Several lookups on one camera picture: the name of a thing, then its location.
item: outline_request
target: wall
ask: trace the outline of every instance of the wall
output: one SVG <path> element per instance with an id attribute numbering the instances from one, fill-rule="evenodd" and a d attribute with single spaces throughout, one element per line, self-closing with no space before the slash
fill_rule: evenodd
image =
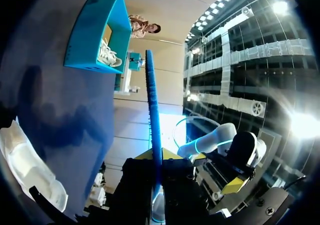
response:
<path id="1" fill-rule="evenodd" d="M 152 50 L 160 113 L 181 115 L 183 110 L 184 42 L 192 24 L 216 0 L 125 0 L 129 14 L 138 14 L 161 25 L 161 32 L 132 39 L 130 50 L 145 56 Z M 144 68 L 133 72 L 132 86 L 141 89 L 130 96 L 115 95 L 115 138 L 105 162 L 110 191 L 119 183 L 127 158 L 148 150 L 149 110 Z"/>

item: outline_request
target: yellow part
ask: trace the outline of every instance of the yellow part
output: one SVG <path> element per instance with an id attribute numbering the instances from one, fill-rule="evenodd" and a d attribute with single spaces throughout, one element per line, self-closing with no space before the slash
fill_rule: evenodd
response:
<path id="1" fill-rule="evenodd" d="M 150 148 L 148 151 L 145 151 L 144 153 L 140 154 L 139 156 L 135 157 L 134 159 L 150 159 L 152 160 L 152 148 Z"/>
<path id="2" fill-rule="evenodd" d="M 177 154 L 174 154 L 173 152 L 162 148 L 162 159 L 163 160 L 168 160 L 168 159 L 183 159 L 183 157 L 180 157 Z"/>
<path id="3" fill-rule="evenodd" d="M 194 160 L 197 160 L 197 159 L 205 159 L 205 158 L 206 158 L 206 156 L 205 156 L 204 154 L 199 153 L 198 156 L 196 156 Z"/>
<path id="4" fill-rule="evenodd" d="M 240 191 L 240 189 L 247 183 L 249 179 L 241 180 L 239 177 L 236 177 L 231 182 L 229 182 L 225 187 L 222 189 L 222 194 L 233 194 Z"/>

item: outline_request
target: bolt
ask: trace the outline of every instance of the bolt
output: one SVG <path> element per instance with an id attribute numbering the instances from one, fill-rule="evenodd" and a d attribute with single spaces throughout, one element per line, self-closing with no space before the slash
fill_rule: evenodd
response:
<path id="1" fill-rule="evenodd" d="M 265 213 L 268 215 L 268 216 L 271 216 L 272 214 L 275 213 L 275 209 L 273 207 L 268 207 L 266 210 L 265 210 Z"/>
<path id="2" fill-rule="evenodd" d="M 263 200 L 262 198 L 259 198 L 256 205 L 258 207 L 262 207 L 265 204 L 265 200 Z"/>

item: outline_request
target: blue table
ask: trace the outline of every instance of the blue table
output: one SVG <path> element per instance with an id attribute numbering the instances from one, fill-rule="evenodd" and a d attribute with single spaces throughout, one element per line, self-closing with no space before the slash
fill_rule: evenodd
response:
<path id="1" fill-rule="evenodd" d="M 64 185 L 71 218 L 83 211 L 114 137 L 115 74 L 63 67 L 85 1 L 37 0 L 11 36 L 0 70 L 0 102 L 17 112 L 35 150 Z M 18 194 L 31 217 L 49 221 Z"/>

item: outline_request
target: person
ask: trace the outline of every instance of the person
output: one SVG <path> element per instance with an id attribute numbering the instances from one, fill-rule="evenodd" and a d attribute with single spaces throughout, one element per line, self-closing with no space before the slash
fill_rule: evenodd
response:
<path id="1" fill-rule="evenodd" d="M 161 31 L 160 25 L 156 23 L 149 24 L 149 21 L 145 20 L 140 15 L 130 15 L 129 16 L 131 23 L 131 38 L 141 39 L 146 33 L 157 34 Z"/>

